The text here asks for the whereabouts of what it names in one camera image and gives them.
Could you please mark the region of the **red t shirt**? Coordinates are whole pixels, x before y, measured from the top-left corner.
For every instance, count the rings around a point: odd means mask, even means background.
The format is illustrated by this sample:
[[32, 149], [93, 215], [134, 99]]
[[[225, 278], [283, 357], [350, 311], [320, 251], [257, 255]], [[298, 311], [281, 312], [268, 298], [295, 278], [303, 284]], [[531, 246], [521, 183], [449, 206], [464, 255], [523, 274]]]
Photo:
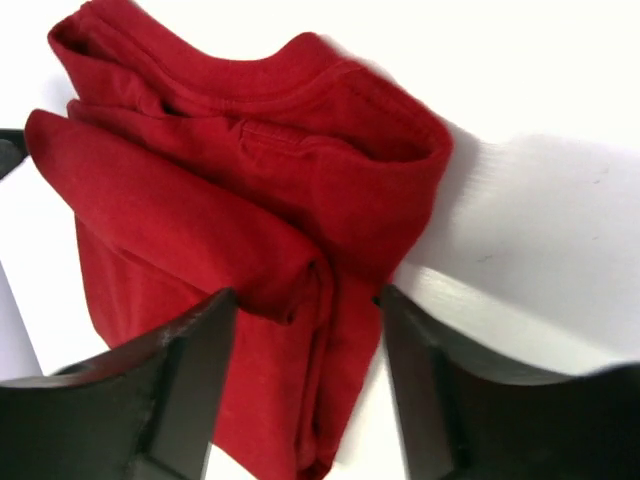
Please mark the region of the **red t shirt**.
[[117, 347], [233, 288], [214, 443], [258, 479], [325, 477], [379, 343], [374, 299], [431, 216], [445, 124], [313, 33], [226, 60], [91, 1], [48, 41], [77, 96], [25, 136], [75, 214], [95, 330]]

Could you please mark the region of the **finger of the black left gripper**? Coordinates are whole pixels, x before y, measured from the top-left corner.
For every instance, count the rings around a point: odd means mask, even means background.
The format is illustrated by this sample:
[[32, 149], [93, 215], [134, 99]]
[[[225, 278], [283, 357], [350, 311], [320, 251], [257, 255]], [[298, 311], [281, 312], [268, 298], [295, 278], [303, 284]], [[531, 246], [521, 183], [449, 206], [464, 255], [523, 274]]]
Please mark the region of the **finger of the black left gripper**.
[[29, 156], [25, 134], [20, 129], [0, 130], [0, 179], [12, 173]]

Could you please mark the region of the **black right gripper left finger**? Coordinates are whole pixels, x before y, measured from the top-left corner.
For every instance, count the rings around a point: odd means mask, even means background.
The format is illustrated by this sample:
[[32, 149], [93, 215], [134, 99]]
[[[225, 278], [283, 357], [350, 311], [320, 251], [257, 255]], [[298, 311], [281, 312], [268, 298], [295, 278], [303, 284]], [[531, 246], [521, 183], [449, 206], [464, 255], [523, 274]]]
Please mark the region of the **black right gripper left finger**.
[[236, 312], [222, 289], [54, 375], [2, 382], [2, 478], [203, 478]]

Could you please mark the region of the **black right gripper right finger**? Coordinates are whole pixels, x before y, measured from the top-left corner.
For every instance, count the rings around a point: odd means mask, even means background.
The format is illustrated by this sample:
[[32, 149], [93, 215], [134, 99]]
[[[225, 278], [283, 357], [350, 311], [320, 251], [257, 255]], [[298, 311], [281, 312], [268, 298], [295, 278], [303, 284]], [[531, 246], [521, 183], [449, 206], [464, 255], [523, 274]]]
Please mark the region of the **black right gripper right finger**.
[[381, 293], [411, 479], [635, 479], [639, 366], [564, 375], [499, 354], [397, 287]]

